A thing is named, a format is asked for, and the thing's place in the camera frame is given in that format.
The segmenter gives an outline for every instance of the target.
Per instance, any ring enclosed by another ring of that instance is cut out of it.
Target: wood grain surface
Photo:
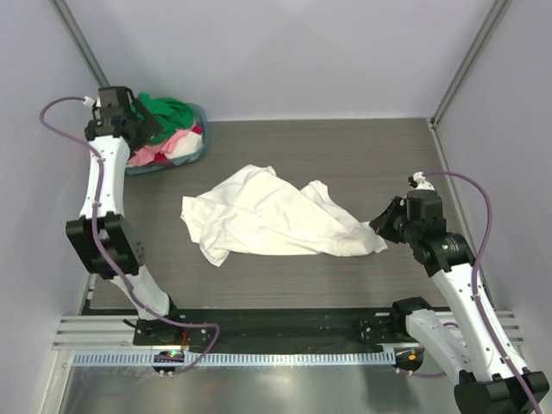
[[[178,307],[368,307],[411,296],[445,304],[404,245],[354,258],[232,253],[220,268],[212,266],[180,219],[182,196],[206,192],[247,164],[273,166],[298,188],[323,181],[360,221],[405,195],[409,175],[441,169],[423,119],[213,123],[202,161],[125,181],[126,216],[146,246],[147,266]],[[433,183],[449,228],[457,230],[444,179]],[[99,280],[92,307],[130,306],[118,288]]]

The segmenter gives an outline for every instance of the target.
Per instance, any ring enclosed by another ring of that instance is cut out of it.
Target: green cloth
[[[146,106],[157,120],[163,125],[164,131],[156,135],[148,143],[149,145],[161,144],[164,140],[174,135],[177,129],[189,129],[196,121],[193,110],[183,102],[171,97],[153,99],[148,93],[141,93],[138,99]]]

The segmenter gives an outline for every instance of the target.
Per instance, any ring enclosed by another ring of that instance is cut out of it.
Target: laundry basket
[[[205,156],[205,154],[207,153],[207,149],[209,148],[209,145],[210,145],[210,126],[209,126],[209,123],[207,122],[207,116],[205,115],[205,111],[203,110],[203,108],[201,108],[200,106],[195,105],[193,103],[188,103],[187,105],[189,105],[191,110],[193,110],[193,113],[196,117],[196,123],[203,130],[202,147],[195,153],[187,154],[178,158],[173,158],[171,160],[162,160],[158,162],[153,162],[153,163],[147,164],[146,166],[127,166],[126,168],[127,174],[137,175],[137,174],[143,174],[143,173],[152,173],[154,171],[166,170],[168,168],[174,168],[176,166],[182,166],[184,164],[190,164],[191,162],[199,161]]]

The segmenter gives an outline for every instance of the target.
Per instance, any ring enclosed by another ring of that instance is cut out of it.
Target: crumpled white fabric
[[[301,191],[271,166],[245,166],[211,191],[183,197],[182,220],[207,260],[221,266],[229,252],[362,256],[387,248],[312,181]]]

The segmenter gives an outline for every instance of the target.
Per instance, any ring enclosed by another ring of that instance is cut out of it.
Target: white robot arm
[[[158,134],[162,127],[143,104],[134,98],[130,89],[113,86],[99,89],[98,94],[99,99],[94,104],[95,116],[89,122],[85,135],[102,157],[103,176],[97,156],[91,152],[85,204],[79,219],[67,222],[66,234],[86,269],[120,287],[135,305],[139,316],[136,328],[161,342],[164,339],[170,341],[178,334],[178,329],[171,329],[166,323],[158,321],[153,313],[178,321],[176,307],[157,286],[144,264],[144,247],[133,235],[122,206],[124,172],[129,157],[152,135]],[[140,111],[141,117],[133,112],[133,105]],[[153,312],[146,311],[133,300],[125,285],[127,282],[105,261],[93,240],[91,221],[98,182],[103,183],[97,204],[97,223],[102,244],[126,273],[126,280],[132,285],[135,298]]]
[[[416,261],[445,297],[465,344],[442,325],[422,298],[392,305],[394,329],[419,341],[436,359],[455,384],[455,399],[462,413],[531,412],[532,404],[520,381],[539,401],[549,390],[546,377],[531,372],[511,345],[479,275],[474,279],[474,255],[466,240],[446,230],[442,200],[433,185],[421,172],[410,177],[410,182],[415,190],[406,198],[395,197],[370,226],[389,242],[410,245]]]

